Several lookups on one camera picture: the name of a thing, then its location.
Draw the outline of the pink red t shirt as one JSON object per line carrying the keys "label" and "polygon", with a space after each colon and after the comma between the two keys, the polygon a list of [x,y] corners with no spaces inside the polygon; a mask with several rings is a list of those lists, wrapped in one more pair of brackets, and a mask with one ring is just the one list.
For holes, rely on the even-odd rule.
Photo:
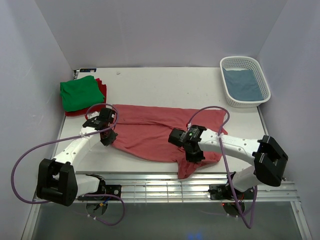
{"label": "pink red t shirt", "polygon": [[179,179],[188,178],[200,167],[218,163],[222,157],[218,152],[205,152],[201,162],[188,162],[185,151],[168,139],[174,128],[185,130],[188,120],[217,132],[225,118],[223,110],[197,112],[196,109],[125,104],[117,104],[115,108],[119,118],[113,147],[147,161],[176,163]]}

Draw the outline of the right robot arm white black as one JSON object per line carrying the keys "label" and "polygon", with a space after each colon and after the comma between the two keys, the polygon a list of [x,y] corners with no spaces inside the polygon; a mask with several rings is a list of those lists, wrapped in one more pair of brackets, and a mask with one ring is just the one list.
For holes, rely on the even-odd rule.
{"label": "right robot arm white black", "polygon": [[231,173],[225,185],[210,189],[215,199],[232,199],[257,185],[279,187],[288,162],[288,155],[277,141],[268,135],[262,139],[245,139],[224,135],[204,126],[192,125],[187,131],[174,128],[168,142],[183,148],[185,158],[200,163],[205,152],[221,153],[247,162],[250,166]]}

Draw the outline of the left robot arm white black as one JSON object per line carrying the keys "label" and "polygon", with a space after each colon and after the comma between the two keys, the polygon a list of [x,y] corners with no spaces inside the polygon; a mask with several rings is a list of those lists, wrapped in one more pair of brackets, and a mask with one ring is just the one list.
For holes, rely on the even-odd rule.
{"label": "left robot arm white black", "polygon": [[104,195],[106,183],[96,174],[76,175],[80,163],[97,144],[111,145],[117,138],[113,130],[117,111],[103,108],[87,119],[79,134],[52,159],[43,159],[38,168],[36,196],[63,206],[70,206],[87,194]]}

